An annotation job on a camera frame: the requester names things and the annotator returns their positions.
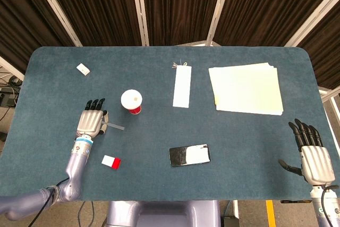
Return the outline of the blue table mat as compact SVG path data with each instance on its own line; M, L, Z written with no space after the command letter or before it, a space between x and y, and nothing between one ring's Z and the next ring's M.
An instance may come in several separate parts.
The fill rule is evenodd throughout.
M173 107L176 70L192 67L188 108ZM283 114L217 111L210 67L269 63L277 68ZM90 73L77 70L82 63ZM121 95L134 89L133 115ZM307 52L297 47L40 47L29 60L0 156L0 196L18 196L66 178L87 101L105 98L112 123L93 141L82 200L307 199L310 185L284 170L299 166L289 122L314 126L328 149L336 184L340 157ZM210 162L171 167L169 149L207 144ZM105 155L121 159L117 170Z

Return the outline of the white paper stack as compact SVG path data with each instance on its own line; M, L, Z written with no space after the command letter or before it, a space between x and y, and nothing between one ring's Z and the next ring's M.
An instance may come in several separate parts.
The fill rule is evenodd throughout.
M216 110L282 115L277 68L269 63L209 68Z

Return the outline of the white bookmark with tassel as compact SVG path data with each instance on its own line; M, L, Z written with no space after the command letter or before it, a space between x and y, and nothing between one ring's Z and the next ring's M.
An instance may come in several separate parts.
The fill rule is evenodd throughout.
M191 71L192 67L185 62L183 65L173 63L176 70L173 107L188 108L190 103Z

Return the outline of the grey thin stick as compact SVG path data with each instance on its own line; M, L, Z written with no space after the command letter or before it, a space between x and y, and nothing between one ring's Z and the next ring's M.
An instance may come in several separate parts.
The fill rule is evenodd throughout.
M125 127L117 125L117 124L113 124L113 123L109 123L109 122L105 122L105 121L102 121L101 123L103 125L106 125L106 126L109 126L109 127L115 128L115 129L119 129L119 130L124 130L125 129Z

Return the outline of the white and red box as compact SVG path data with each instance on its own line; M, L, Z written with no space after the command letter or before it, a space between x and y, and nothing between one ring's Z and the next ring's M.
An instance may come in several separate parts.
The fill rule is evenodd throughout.
M111 157L111 156L105 155L101 163L102 165L105 165L112 169L117 170L120 166L121 159L117 157Z

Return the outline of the small white eraser block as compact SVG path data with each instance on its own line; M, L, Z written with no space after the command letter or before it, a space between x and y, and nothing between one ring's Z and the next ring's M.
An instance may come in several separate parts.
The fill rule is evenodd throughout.
M90 70L82 63L80 63L76 69L80 71L84 76L88 75L90 73Z

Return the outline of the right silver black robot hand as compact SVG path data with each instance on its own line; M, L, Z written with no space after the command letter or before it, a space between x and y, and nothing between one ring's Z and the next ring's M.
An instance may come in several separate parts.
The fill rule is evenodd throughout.
M301 167L288 165L279 159L280 166L294 174L304 177L312 186L329 186L335 181L335 174L327 148L323 145L319 131L295 119L288 123L292 129L300 154Z

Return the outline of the lavender robot torso base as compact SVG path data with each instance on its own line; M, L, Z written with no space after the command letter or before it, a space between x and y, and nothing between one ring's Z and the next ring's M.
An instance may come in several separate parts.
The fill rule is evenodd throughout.
M104 227L221 227L217 200L111 201Z

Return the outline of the black box on floor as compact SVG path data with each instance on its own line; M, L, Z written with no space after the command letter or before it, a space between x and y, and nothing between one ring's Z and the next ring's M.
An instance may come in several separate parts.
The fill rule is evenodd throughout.
M240 227L240 220L237 217L223 217L222 227Z

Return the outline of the brown curtain partition panel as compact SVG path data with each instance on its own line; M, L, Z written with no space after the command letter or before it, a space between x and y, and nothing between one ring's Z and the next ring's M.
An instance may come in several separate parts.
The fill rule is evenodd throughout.
M225 0L213 41L284 46L322 0Z
M37 48L73 45L47 0L0 0L0 57L20 72Z
M340 0L322 0L285 46L308 52L319 86L340 86Z
M63 46L143 46L136 0L43 0Z
M134 0L143 46L210 46L225 0Z

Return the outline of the black smartphone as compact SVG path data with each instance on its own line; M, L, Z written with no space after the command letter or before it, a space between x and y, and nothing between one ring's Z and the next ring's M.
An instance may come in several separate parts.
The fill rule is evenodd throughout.
M169 160L171 167L209 163L209 147L207 144L201 144L170 148Z

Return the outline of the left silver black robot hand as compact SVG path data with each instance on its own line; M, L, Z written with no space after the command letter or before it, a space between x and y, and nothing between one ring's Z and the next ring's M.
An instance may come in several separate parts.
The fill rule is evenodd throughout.
M80 116L76 137L87 135L90 138L94 138L99 134L105 133L107 125L102 124L102 121L108 122L109 119L108 111L101 109L104 101L105 98L87 101L85 109Z

